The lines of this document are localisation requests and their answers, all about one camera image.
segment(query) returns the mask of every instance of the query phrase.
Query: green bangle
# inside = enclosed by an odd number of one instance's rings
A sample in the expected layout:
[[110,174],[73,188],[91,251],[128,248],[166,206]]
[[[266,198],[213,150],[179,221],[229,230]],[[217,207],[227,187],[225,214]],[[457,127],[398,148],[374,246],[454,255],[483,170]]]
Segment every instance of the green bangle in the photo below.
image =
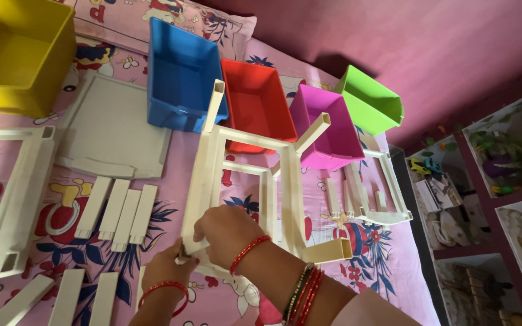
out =
[[285,307],[285,310],[283,311],[281,324],[283,326],[287,325],[287,322],[289,321],[289,317],[291,316],[291,310],[293,309],[294,305],[299,300],[298,292],[301,288],[302,284],[305,284],[308,281],[309,275],[311,274],[311,270],[314,267],[314,263],[307,263],[305,265],[305,268],[303,269],[303,272],[301,272],[301,275],[299,276],[297,287],[294,289],[294,292],[291,293],[291,297],[289,298],[289,304]]

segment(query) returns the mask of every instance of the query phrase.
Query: pink bedsheet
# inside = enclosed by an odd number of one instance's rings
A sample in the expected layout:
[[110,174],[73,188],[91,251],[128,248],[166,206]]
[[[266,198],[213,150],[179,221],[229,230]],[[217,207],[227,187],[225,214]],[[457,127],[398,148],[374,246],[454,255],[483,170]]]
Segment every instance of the pink bedsheet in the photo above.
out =
[[[73,90],[85,70],[96,69],[123,81],[146,85],[146,58],[136,53],[113,48],[110,45],[79,39],[89,47],[109,48],[110,60],[102,63],[74,63],[66,82],[48,119],[33,120],[27,117],[0,114],[0,126],[56,125],[65,108],[74,99]],[[131,60],[138,64],[127,64]],[[283,83],[288,101],[291,101],[299,84],[332,89],[337,79],[308,64],[299,62],[257,40],[250,40],[245,60],[256,64],[275,67]],[[384,134],[377,137],[359,136],[364,147],[387,151]],[[44,205],[38,217],[30,258],[23,274],[0,279],[0,308],[7,300],[28,284],[37,274],[43,273],[56,280],[55,286],[43,300],[29,312],[19,325],[47,325],[54,297],[65,269],[86,269],[85,283],[74,322],[88,325],[94,295],[101,272],[119,271],[120,278],[112,325],[127,325],[134,315],[137,277],[139,267],[146,264],[155,253],[167,248],[180,234],[185,200],[190,182],[191,168],[197,150],[199,135],[191,132],[174,131],[165,162],[163,178],[160,180],[133,181],[131,188],[141,189],[144,184],[158,186],[157,204],[151,216],[149,236],[143,245],[129,245],[126,252],[110,251],[110,241],[74,238],[77,221],[86,205],[92,182],[95,178],[54,166]],[[0,191],[5,188],[11,168],[17,157],[18,144],[0,142]],[[279,159],[273,155],[228,155],[237,162],[271,166]],[[381,168],[373,159],[367,158],[361,165],[361,174],[368,189],[370,207],[376,207],[374,191],[384,191],[389,198],[388,187],[381,179]],[[352,260],[323,264],[326,274],[356,292],[366,287],[377,290],[408,315],[423,325],[439,325],[430,295],[422,277],[421,267],[409,223],[391,226],[384,231],[378,226],[366,226],[360,220],[348,221],[345,216],[337,222],[327,218],[323,178],[334,178],[341,203],[342,171],[319,171],[301,169],[303,181],[304,210],[308,245],[335,237],[349,237],[353,242],[355,257]],[[226,171],[221,187],[220,202],[237,205],[252,218],[258,217],[258,179],[248,174]],[[79,214],[74,213],[79,206]],[[388,200],[388,210],[394,207]],[[75,220],[72,227],[58,232]],[[193,273],[189,284],[190,303],[172,320],[171,325],[182,326],[227,326],[227,325],[272,325],[280,324],[266,316],[259,316],[259,293],[247,283],[220,280]]]

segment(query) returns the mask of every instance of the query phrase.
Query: pink plastic bin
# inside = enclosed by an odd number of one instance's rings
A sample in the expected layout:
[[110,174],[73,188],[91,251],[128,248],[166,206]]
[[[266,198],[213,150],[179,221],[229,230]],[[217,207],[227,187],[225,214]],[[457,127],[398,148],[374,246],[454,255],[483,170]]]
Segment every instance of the pink plastic bin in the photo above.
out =
[[331,126],[301,155],[302,167],[335,170],[364,159],[356,127],[341,94],[299,85],[289,111],[298,135],[303,135],[320,113],[330,114]]

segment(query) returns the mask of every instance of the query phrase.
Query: plastic bin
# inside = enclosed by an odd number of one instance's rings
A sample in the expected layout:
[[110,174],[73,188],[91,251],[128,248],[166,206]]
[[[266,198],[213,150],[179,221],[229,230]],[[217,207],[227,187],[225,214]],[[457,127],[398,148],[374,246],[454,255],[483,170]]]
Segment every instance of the plastic bin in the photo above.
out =
[[45,118],[76,55],[74,9],[0,0],[0,113]]
[[354,124],[374,136],[402,124],[400,96],[354,66],[347,66],[333,91],[343,95]]
[[[223,80],[214,42],[150,18],[148,122],[158,127],[201,132],[214,80]],[[215,123],[228,117],[223,96]]]
[[330,114],[331,126],[302,153],[302,167],[335,170],[364,159],[364,150],[342,95],[299,85],[289,110],[298,135],[302,135],[320,113]]
[[[298,138],[275,68],[222,59],[229,119],[225,126],[255,135],[294,142]],[[261,154],[274,150],[227,141],[232,153]]]

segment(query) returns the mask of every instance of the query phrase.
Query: pink pillowcase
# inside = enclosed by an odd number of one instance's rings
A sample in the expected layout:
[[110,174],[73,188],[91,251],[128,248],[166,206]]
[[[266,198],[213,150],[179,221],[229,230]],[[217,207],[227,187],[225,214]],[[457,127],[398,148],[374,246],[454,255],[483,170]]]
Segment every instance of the pink pillowcase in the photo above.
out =
[[189,0],[58,0],[76,9],[76,33],[147,54],[156,17],[209,39],[221,58],[243,61],[256,17],[240,17]]

